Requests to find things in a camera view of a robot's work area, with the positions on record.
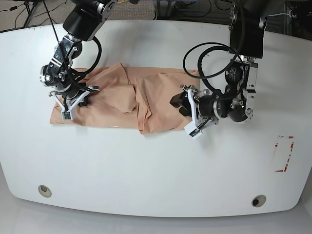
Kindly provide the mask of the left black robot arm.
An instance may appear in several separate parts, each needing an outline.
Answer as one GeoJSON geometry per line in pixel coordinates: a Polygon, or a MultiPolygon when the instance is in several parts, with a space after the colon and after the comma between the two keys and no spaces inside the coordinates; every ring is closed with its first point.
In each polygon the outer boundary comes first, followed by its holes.
{"type": "Polygon", "coordinates": [[[230,44],[208,42],[208,48],[197,60],[198,75],[206,86],[199,90],[193,85],[181,85],[182,93],[172,97],[170,104],[191,122],[184,129],[192,138],[202,134],[204,128],[218,124],[229,117],[244,122],[253,117],[255,85],[258,64],[264,51],[264,32],[267,17],[282,4],[280,0],[235,0],[231,7],[230,44]],[[205,75],[202,62],[213,51],[225,51],[233,58],[221,71],[205,75]]]}

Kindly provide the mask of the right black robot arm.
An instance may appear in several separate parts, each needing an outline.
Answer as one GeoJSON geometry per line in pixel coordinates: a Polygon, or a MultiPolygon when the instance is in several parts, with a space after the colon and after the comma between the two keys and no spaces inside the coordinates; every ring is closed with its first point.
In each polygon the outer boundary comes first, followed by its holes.
{"type": "Polygon", "coordinates": [[[99,91],[99,87],[87,85],[82,80],[98,65],[102,47],[95,34],[117,5],[116,0],[76,0],[74,3],[74,9],[63,24],[67,34],[57,41],[52,59],[42,67],[40,74],[41,83],[53,88],[49,96],[61,107],[63,120],[73,120],[75,108],[89,105],[88,95],[99,91]],[[98,54],[89,69],[79,72],[72,65],[73,59],[81,54],[84,41],[94,41],[98,54]]]}

